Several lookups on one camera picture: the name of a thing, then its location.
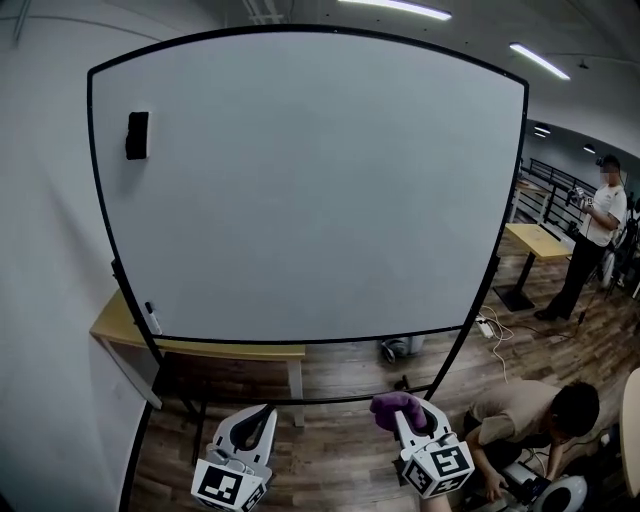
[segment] black pants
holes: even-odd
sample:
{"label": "black pants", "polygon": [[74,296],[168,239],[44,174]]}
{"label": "black pants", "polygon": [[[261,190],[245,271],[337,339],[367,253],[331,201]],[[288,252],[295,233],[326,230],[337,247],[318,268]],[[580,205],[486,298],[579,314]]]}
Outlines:
{"label": "black pants", "polygon": [[[464,417],[465,437],[481,423],[476,420],[470,413]],[[513,464],[522,454],[525,448],[544,448],[551,444],[551,436],[548,433],[537,434],[526,437],[519,443],[510,443],[509,441],[494,441],[482,447],[489,463],[498,471]]]}
{"label": "black pants", "polygon": [[594,244],[583,235],[578,235],[564,286],[547,306],[549,316],[569,319],[576,302],[578,302],[584,283],[604,256],[605,249],[606,247]]}

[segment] shoe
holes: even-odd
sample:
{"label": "shoe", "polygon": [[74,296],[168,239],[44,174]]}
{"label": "shoe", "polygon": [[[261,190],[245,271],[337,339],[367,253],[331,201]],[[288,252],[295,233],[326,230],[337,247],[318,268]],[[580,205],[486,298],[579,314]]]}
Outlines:
{"label": "shoe", "polygon": [[538,320],[541,320],[543,322],[552,322],[554,321],[556,318],[558,318],[558,315],[550,313],[548,310],[546,309],[541,309],[540,311],[536,311],[533,316],[535,316]]}

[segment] wooden table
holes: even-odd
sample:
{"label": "wooden table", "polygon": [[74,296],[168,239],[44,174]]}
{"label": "wooden table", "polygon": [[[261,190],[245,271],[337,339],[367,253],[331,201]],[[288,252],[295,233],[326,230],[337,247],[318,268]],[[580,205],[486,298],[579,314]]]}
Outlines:
{"label": "wooden table", "polygon": [[[162,402],[140,373],[114,349],[113,343],[131,345],[145,350],[147,345],[140,331],[133,323],[133,317],[118,290],[104,307],[90,331],[111,354],[116,364],[124,372],[131,384],[153,407],[159,409]],[[189,354],[219,359],[240,359],[245,361],[285,361],[289,373],[291,398],[302,398],[302,364],[306,347],[304,345],[234,345],[221,343],[197,343],[156,339],[160,350],[177,354]],[[304,426],[303,406],[295,407],[294,421],[297,427]]]}
{"label": "wooden table", "polygon": [[505,233],[509,233],[528,250],[529,256],[515,286],[494,286],[493,289],[509,311],[531,309],[534,304],[522,293],[522,287],[536,257],[542,260],[560,258],[569,256],[571,250],[537,224],[507,224]]}
{"label": "wooden table", "polygon": [[640,494],[640,368],[627,380],[620,413],[622,467],[633,498]]}
{"label": "wooden table", "polygon": [[513,200],[513,206],[511,207],[511,216],[509,217],[509,222],[513,222],[513,219],[516,215],[516,209],[518,208],[518,202],[520,201],[520,194],[522,192],[529,192],[532,194],[543,196],[542,209],[540,210],[540,215],[538,215],[538,224],[542,224],[542,221],[544,220],[544,211],[547,207],[547,200],[549,199],[551,192],[542,187],[539,187],[538,185],[521,180],[518,180],[516,182],[516,195],[515,199]]}

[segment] whiteboard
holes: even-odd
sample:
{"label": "whiteboard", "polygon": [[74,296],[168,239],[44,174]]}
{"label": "whiteboard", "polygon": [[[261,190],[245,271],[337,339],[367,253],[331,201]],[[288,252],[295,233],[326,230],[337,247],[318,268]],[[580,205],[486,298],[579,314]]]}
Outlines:
{"label": "whiteboard", "polygon": [[[503,226],[526,82],[355,30],[222,35],[89,73],[107,232],[151,331],[145,302],[174,338],[461,325]],[[125,158],[134,111],[151,112],[147,160]]]}

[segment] whiteboard frame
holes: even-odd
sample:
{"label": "whiteboard frame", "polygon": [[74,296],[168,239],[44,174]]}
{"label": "whiteboard frame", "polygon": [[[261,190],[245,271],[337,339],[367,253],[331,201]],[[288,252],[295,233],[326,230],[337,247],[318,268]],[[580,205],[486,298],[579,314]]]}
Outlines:
{"label": "whiteboard frame", "polygon": [[[509,199],[507,200],[506,204],[505,204],[505,210],[504,210],[504,214],[502,217],[502,222],[500,224],[500,228],[498,230],[497,236],[496,236],[496,241],[494,243],[494,247],[493,247],[493,251],[491,253],[491,257],[489,258],[489,262],[487,264],[487,268],[485,270],[484,276],[482,278],[480,287],[478,288],[478,291],[476,293],[476,297],[474,298],[474,301],[472,303],[471,309],[469,310],[469,314],[467,315],[467,318],[465,319],[464,324],[462,325],[453,325],[450,327],[444,327],[444,328],[438,328],[438,329],[425,329],[425,330],[420,330],[420,331],[413,331],[413,332],[403,332],[403,333],[388,333],[388,334],[384,334],[381,333],[380,335],[375,335],[375,336],[364,336],[364,337],[352,337],[352,338],[331,338],[331,339],[313,339],[313,340],[279,340],[279,341],[273,341],[273,340],[269,340],[269,341],[263,341],[263,340],[229,340],[229,339],[212,339],[212,338],[193,338],[193,337],[180,337],[180,336],[168,336],[168,335],[162,335],[162,334],[151,334],[151,331],[149,330],[149,326],[147,323],[147,317],[142,313],[142,311],[140,310],[137,301],[135,300],[135,296],[133,295],[133,291],[131,290],[130,287],[130,283],[129,280],[126,276],[126,269],[124,269],[124,266],[122,265],[122,260],[119,257],[119,253],[118,253],[118,248],[115,242],[115,238],[113,236],[113,232],[111,229],[111,224],[109,222],[109,215],[107,212],[107,208],[106,208],[106,204],[104,201],[104,196],[102,193],[102,187],[101,187],[101,183],[100,183],[100,174],[99,174],[99,170],[98,170],[98,163],[97,163],[97,157],[96,157],[96,150],[95,150],[95,139],[94,139],[94,132],[93,132],[93,100],[92,100],[92,95],[93,95],[93,76],[100,72],[103,71],[105,69],[109,69],[113,66],[117,66],[118,64],[121,64],[123,62],[127,62],[129,60],[133,60],[137,57],[141,57],[143,55],[147,55],[150,53],[154,53],[154,52],[158,52],[161,50],[165,50],[167,48],[172,48],[174,46],[181,46],[181,45],[185,45],[185,44],[189,44],[189,43],[194,43],[194,42],[198,42],[198,41],[204,41],[204,40],[210,40],[210,39],[217,39],[217,38],[221,38],[221,37],[230,37],[230,36],[238,36],[238,35],[245,35],[245,34],[260,34],[260,33],[269,33],[269,32],[312,32],[312,33],[336,33],[336,34],[345,34],[345,35],[352,35],[352,36],[360,36],[360,37],[369,37],[369,38],[374,38],[374,39],[382,39],[382,40],[386,40],[386,41],[391,41],[391,42],[395,42],[395,43],[402,43],[402,44],[408,44],[411,46],[416,46],[418,48],[422,48],[422,49],[426,49],[426,50],[430,50],[430,51],[434,51],[434,52],[438,52],[438,53],[442,53],[444,55],[453,57],[453,58],[457,58],[457,59],[461,59],[464,60],[466,62],[469,62],[471,64],[480,66],[482,68],[485,68],[487,70],[493,71],[495,73],[498,73],[502,76],[504,76],[507,79],[510,80],[514,80],[515,82],[519,83],[520,85],[523,86],[524,88],[524,95],[523,95],[523,111],[522,111],[522,122],[521,122],[521,126],[520,126],[520,137],[519,137],[519,143],[518,143],[518,151],[516,154],[516,158],[514,161],[514,171],[513,171],[513,177],[512,177],[512,181],[511,181],[511,187],[509,189]],[[192,35],[188,35],[188,36],[184,36],[184,37],[180,37],[177,39],[171,39],[169,41],[163,41],[161,43],[157,43],[151,46],[147,46],[145,48],[141,48],[139,50],[135,50],[133,52],[121,55],[119,57],[116,57],[112,60],[109,60],[103,64],[99,64],[98,66],[95,66],[93,68],[91,68],[88,73],[87,73],[87,115],[88,115],[88,127],[89,127],[89,147],[90,147],[90,152],[91,152],[91,163],[92,163],[92,167],[93,167],[93,175],[94,175],[94,180],[96,183],[96,191],[98,194],[98,201],[100,203],[100,210],[102,212],[102,217],[104,220],[104,224],[105,224],[105,228],[107,231],[107,236],[109,238],[109,243],[111,245],[111,249],[113,251],[114,257],[115,257],[115,263],[117,265],[117,267],[119,267],[121,269],[121,272],[119,272],[119,276],[116,276],[118,279],[118,282],[120,283],[120,287],[123,289],[126,288],[131,292],[131,297],[133,297],[133,300],[128,299],[127,300],[127,304],[129,306],[129,309],[131,310],[131,313],[134,317],[134,321],[136,324],[138,324],[138,326],[140,327],[140,322],[144,322],[144,331],[147,331],[149,333],[149,335],[151,336],[152,340],[153,338],[156,339],[166,339],[166,340],[176,340],[176,341],[185,341],[185,342],[198,342],[198,343],[223,343],[223,344],[238,344],[238,345],[246,345],[246,344],[252,344],[252,345],[298,345],[298,344],[322,344],[322,343],[341,343],[341,342],[353,342],[353,341],[368,341],[368,340],[381,340],[381,339],[391,339],[391,338],[402,338],[402,337],[408,337],[408,336],[420,336],[420,335],[426,335],[426,334],[434,334],[434,333],[438,333],[438,332],[445,332],[445,331],[453,331],[453,330],[461,330],[460,332],[460,336],[463,336],[462,340],[464,340],[464,338],[466,338],[466,335],[468,334],[473,321],[475,320],[475,316],[477,314],[477,311],[479,310],[482,301],[484,300],[484,297],[486,296],[487,292],[489,291],[489,288],[491,286],[491,281],[493,279],[493,274],[496,270],[495,265],[494,265],[494,261],[496,259],[496,254],[497,254],[497,250],[498,250],[498,245],[500,243],[500,239],[502,237],[502,233],[504,231],[504,226],[507,220],[507,214],[509,212],[509,205],[510,205],[510,199],[513,196],[514,190],[515,190],[515,184],[516,184],[516,180],[517,180],[517,175],[518,175],[518,170],[519,170],[519,162],[520,162],[520,158],[522,155],[522,146],[524,143],[524,135],[525,135],[525,130],[526,130],[526,121],[527,121],[527,110],[528,110],[528,101],[529,101],[529,84],[526,80],[512,74],[509,73],[508,71],[505,71],[503,69],[498,68],[497,66],[494,66],[492,64],[489,64],[487,62],[483,62],[481,60],[478,60],[474,57],[471,57],[469,55],[465,55],[463,53],[459,53],[457,51],[454,50],[450,50],[448,48],[444,48],[438,45],[434,45],[431,43],[427,43],[424,41],[420,41],[420,40],[416,40],[416,39],[411,39],[411,38],[407,38],[407,37],[402,37],[402,36],[397,36],[397,35],[392,35],[392,34],[385,34],[385,33],[381,33],[381,32],[375,32],[375,31],[370,31],[370,30],[364,30],[364,29],[356,29],[356,28],[347,28],[347,27],[336,27],[336,26],[330,26],[330,25],[262,25],[262,26],[248,26],[248,27],[240,27],[240,28],[230,28],[230,29],[223,29],[223,30],[216,30],[216,31],[210,31],[210,32],[203,32],[203,33],[198,33],[198,34],[192,34]]]}

